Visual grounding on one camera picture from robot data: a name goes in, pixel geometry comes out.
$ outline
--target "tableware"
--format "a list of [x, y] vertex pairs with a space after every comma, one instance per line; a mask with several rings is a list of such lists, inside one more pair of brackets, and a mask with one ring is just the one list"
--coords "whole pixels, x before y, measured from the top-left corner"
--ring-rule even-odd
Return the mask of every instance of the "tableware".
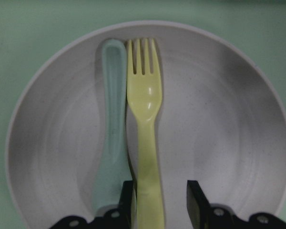
[[127, 103], [138, 128], [137, 224], [138, 229], [164, 229], [164, 211], [158, 168], [154, 123], [162, 103], [160, 66], [154, 39], [144, 39], [141, 60], [140, 40], [136, 40], [133, 60], [132, 41], [128, 41]]
[[[190, 228], [187, 180], [242, 219], [277, 214], [286, 198], [286, 113], [260, 69], [236, 47], [167, 21], [106, 27], [51, 57], [21, 95], [7, 134], [7, 179], [28, 228], [67, 215], [93, 220], [105, 136], [100, 44], [154, 37], [163, 103], [155, 126], [167, 229]], [[127, 111], [129, 157], [137, 169], [136, 120]]]
[[132, 180], [125, 133], [126, 65], [124, 44], [116, 39], [106, 41], [102, 45], [106, 131], [92, 190], [92, 209], [101, 216], [107, 209], [117, 207], [123, 182]]

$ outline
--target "robotic claw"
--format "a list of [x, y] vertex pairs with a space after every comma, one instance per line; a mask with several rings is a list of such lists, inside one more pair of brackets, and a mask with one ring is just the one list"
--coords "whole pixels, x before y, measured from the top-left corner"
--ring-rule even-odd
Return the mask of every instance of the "robotic claw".
[[[78, 216], [67, 216], [50, 229], [130, 229], [133, 182], [124, 181], [117, 208], [88, 223]], [[194, 229], [286, 229], [286, 223], [269, 213], [253, 214], [243, 221], [227, 208], [209, 203], [198, 181], [187, 181], [187, 210]]]

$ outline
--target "green background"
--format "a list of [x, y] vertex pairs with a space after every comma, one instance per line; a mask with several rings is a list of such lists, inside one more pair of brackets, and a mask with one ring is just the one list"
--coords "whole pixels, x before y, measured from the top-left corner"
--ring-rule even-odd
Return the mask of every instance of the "green background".
[[[0, 1], [0, 229], [24, 228], [4, 168], [6, 132], [21, 92], [68, 43], [135, 20], [190, 24], [231, 42], [268, 76], [286, 108], [286, 1]], [[286, 221], [286, 202], [279, 216]]]

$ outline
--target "yellow plastic fork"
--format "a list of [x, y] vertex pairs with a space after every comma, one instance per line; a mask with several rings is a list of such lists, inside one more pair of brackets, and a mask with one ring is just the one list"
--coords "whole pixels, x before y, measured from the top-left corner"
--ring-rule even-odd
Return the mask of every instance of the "yellow plastic fork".
[[151, 62], [153, 71], [151, 72], [148, 39], [144, 39], [143, 64], [140, 40], [137, 39], [134, 71], [133, 43], [131, 40], [128, 41], [127, 48], [127, 101], [138, 127], [138, 229], [164, 229], [162, 189], [154, 134], [154, 122], [162, 103], [162, 85], [157, 51], [152, 39]]

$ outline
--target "bowl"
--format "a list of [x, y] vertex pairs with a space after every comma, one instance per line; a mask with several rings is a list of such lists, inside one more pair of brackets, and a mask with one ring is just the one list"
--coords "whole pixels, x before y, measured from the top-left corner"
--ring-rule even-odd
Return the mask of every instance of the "bowl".
[[[133, 21], [89, 33], [51, 57], [22, 93], [10, 121], [6, 170], [28, 228], [67, 215], [93, 220], [91, 195], [105, 133], [102, 43], [154, 37], [163, 103], [156, 139], [166, 228], [192, 228], [186, 182], [247, 219], [277, 214], [286, 197], [286, 113], [266, 76], [236, 47], [201, 29]], [[136, 172], [136, 122], [127, 110]]]

